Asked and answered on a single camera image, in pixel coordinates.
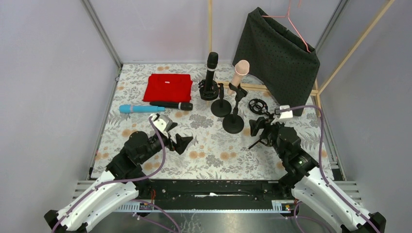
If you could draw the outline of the black tripod shock mount stand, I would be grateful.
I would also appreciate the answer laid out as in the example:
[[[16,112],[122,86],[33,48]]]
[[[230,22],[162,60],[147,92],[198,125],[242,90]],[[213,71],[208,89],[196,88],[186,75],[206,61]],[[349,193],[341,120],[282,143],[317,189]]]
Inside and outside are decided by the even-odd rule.
[[[252,100],[250,100],[249,103],[248,103],[248,108],[252,113],[260,115],[260,117],[265,117],[266,120],[268,120],[270,123],[274,119],[275,111],[273,113],[270,113],[268,111],[268,104],[265,101],[261,100],[261,99],[252,99]],[[256,144],[258,144],[257,141],[255,143],[253,143],[251,146],[249,146],[248,149],[250,150]]]

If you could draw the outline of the black clip microphone stand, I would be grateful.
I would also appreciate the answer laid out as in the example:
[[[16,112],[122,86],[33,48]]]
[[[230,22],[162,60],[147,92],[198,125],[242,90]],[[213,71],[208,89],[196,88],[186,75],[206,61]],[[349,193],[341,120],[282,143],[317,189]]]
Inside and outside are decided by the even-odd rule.
[[[229,89],[236,92],[236,104],[233,108],[233,113],[227,115],[223,119],[223,129],[230,134],[238,134],[244,128],[244,121],[242,117],[239,116],[239,102],[247,96],[248,92],[243,89],[240,84],[238,86],[234,86],[232,83],[229,83]]]

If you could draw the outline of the blue microphone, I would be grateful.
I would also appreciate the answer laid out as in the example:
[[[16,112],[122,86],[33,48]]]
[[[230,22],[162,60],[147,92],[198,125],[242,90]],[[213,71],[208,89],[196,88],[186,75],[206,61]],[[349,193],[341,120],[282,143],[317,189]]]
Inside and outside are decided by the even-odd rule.
[[[123,114],[130,114],[130,113],[157,113],[157,112],[164,112],[165,107],[161,106],[143,106],[143,105],[120,105],[119,112]]]

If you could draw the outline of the peach pink microphone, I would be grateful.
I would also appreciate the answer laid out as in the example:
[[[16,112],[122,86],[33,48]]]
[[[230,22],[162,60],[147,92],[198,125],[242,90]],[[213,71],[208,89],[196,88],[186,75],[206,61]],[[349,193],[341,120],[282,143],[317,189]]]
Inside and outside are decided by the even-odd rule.
[[[249,73],[250,64],[247,60],[240,60],[235,64],[234,70],[235,73],[230,84],[237,87],[241,83],[243,77]]]

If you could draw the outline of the black handheld microphone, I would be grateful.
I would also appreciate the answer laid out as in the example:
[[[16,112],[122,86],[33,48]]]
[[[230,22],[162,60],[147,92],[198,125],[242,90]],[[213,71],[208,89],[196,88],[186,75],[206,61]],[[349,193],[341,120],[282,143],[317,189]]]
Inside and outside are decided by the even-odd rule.
[[[204,91],[210,91],[212,89],[212,82],[214,78],[214,72],[218,64],[218,53],[210,52],[206,62],[206,78]]]

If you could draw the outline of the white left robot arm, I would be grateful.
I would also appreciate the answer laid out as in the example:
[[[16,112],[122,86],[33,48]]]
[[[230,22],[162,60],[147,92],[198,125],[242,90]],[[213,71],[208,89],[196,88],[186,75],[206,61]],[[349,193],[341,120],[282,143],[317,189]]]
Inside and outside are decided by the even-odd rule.
[[[142,164],[158,152],[167,150],[182,154],[192,136],[179,134],[172,139],[169,131],[177,126],[164,115],[150,120],[155,134],[148,136],[137,131],[129,136],[120,152],[106,166],[105,171],[74,201],[61,210],[49,210],[44,219],[53,233],[89,233],[93,228],[123,204],[137,198],[147,187],[149,178]]]

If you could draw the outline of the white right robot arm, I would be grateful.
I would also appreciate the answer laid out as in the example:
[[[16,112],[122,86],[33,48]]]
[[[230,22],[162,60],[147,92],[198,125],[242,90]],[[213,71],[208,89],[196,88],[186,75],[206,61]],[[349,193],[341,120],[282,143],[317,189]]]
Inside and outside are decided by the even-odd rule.
[[[326,176],[319,163],[301,147],[301,139],[293,127],[271,123],[264,117],[250,120],[249,124],[251,136],[263,130],[259,142],[274,148],[281,159],[287,173],[278,182],[286,195],[306,204],[337,233],[385,231],[386,218],[361,207]]]

